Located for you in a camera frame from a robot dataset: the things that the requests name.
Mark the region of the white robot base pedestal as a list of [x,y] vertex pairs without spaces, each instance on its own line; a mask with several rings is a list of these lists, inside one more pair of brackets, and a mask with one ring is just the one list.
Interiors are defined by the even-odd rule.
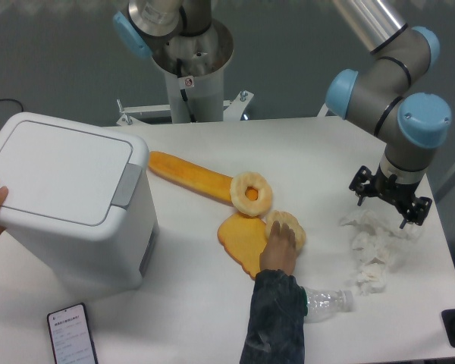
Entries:
[[171,110],[182,99],[195,110],[203,103],[221,108],[224,101],[224,71],[231,62],[234,41],[228,28],[213,20],[197,36],[176,36],[153,55],[165,77]]

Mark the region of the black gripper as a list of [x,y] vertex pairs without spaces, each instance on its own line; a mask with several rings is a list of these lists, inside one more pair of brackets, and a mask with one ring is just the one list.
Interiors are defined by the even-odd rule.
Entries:
[[422,226],[431,208],[431,198],[415,195],[421,179],[421,171],[390,171],[379,166],[376,175],[373,175],[363,165],[350,182],[349,189],[357,196],[358,206],[363,204],[366,197],[378,197],[398,207],[398,212],[403,216],[400,229],[403,229],[407,224]]

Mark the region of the person right hand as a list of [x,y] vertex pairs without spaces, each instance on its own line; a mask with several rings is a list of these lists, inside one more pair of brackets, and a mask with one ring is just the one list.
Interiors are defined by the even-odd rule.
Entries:
[[260,255],[260,270],[282,271],[292,275],[297,261],[295,233],[285,223],[274,221],[268,242]]

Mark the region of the dark sleeved forearm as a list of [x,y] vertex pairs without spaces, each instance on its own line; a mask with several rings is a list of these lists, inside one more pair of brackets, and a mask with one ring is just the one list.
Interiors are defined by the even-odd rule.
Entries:
[[304,363],[305,290],[281,270],[257,274],[241,363]]

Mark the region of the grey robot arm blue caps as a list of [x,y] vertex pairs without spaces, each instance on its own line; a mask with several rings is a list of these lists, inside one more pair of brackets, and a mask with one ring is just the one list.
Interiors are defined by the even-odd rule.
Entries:
[[[393,205],[404,224],[421,225],[432,200],[416,189],[444,143],[449,105],[439,96],[410,94],[410,87],[438,60],[440,43],[424,27],[409,27],[386,1],[337,1],[335,8],[375,62],[364,74],[346,69],[331,82],[325,105],[383,141],[376,172],[361,167],[350,183],[359,199]],[[234,44],[212,16],[208,1],[130,1],[113,17],[123,44],[152,59],[165,75],[175,123],[223,121],[224,69]]]

